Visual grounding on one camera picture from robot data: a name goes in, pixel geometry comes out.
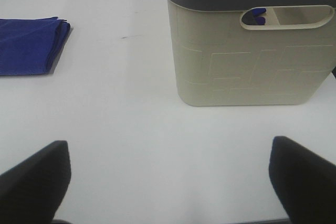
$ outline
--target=white table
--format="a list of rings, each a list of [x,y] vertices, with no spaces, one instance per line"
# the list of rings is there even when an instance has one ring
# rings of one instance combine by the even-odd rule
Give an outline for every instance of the white table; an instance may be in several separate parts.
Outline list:
[[[74,28],[54,74],[0,78],[0,173],[53,140],[74,224],[232,223],[286,217],[268,178],[272,138],[336,163],[336,82],[298,106],[195,108],[177,95],[166,0],[0,0],[1,18]]]

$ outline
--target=basket handle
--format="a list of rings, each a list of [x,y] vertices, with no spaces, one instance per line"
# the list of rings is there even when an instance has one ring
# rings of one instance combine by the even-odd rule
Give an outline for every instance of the basket handle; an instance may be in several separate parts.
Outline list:
[[[329,9],[329,13],[326,17],[321,19],[320,21],[317,21],[315,23],[309,23],[309,24],[291,24],[291,25],[281,25],[281,24],[272,24],[267,25],[267,23],[264,26],[257,26],[257,25],[246,25],[243,22],[243,16],[248,13],[249,11],[256,9],[256,8],[266,8],[268,13],[273,14],[273,16],[276,18],[274,9],[276,8],[300,8],[300,7],[327,7]],[[267,7],[255,7],[250,10],[247,10],[242,13],[240,16],[240,25],[242,28],[246,30],[297,30],[297,29],[315,29],[319,28],[321,26],[326,25],[335,15],[335,9],[329,5],[305,5],[305,6],[267,6]]]

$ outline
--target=laundry basket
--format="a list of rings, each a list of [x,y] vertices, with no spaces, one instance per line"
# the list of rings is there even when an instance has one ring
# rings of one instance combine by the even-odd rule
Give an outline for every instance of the laundry basket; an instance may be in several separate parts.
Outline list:
[[[336,0],[168,0],[177,90],[194,106],[306,102],[336,66]],[[267,9],[264,26],[242,17]]]

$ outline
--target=embossed pattern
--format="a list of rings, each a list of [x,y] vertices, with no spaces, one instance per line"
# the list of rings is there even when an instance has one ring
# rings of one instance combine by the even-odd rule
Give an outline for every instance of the embossed pattern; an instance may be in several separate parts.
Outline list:
[[[336,19],[317,29],[245,30],[240,12],[169,1],[177,89],[190,105],[306,102],[336,65]]]

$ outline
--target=white tabletop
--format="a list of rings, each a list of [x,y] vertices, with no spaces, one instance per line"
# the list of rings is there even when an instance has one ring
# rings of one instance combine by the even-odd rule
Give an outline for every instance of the white tabletop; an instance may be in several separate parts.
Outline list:
[[[196,108],[177,95],[166,0],[0,0],[1,18],[74,28],[54,74],[0,78],[0,173],[54,140],[74,224],[232,223],[286,217],[272,138],[336,163],[333,76],[298,106]]]

